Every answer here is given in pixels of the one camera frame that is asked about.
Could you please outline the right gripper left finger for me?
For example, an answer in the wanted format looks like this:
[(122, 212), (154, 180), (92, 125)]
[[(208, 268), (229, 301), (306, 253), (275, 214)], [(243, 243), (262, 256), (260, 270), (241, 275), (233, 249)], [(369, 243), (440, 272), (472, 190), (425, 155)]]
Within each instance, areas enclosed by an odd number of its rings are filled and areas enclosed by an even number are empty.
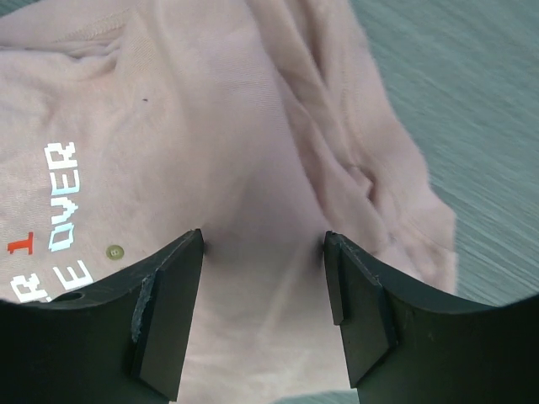
[(189, 231), (49, 303), (3, 301), (2, 401), (174, 401), (203, 252), (200, 231)]

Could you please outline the pink printed t shirt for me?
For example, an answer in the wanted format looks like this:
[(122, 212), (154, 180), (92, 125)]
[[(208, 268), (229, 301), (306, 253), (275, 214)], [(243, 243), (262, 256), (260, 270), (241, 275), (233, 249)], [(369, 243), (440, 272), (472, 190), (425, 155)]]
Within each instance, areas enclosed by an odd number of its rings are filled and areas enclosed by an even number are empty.
[(346, 1), (1, 19), (1, 296), (52, 299), (200, 229), (182, 403), (343, 388), (326, 231), (451, 293), (454, 226)]

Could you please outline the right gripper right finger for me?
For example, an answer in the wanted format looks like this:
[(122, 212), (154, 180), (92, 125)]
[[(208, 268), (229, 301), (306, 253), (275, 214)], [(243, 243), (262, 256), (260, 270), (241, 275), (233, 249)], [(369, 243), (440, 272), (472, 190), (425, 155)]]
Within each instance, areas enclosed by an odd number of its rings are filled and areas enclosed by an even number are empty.
[(357, 390), (535, 390), (538, 299), (495, 307), (433, 288), (328, 232), (324, 264)]

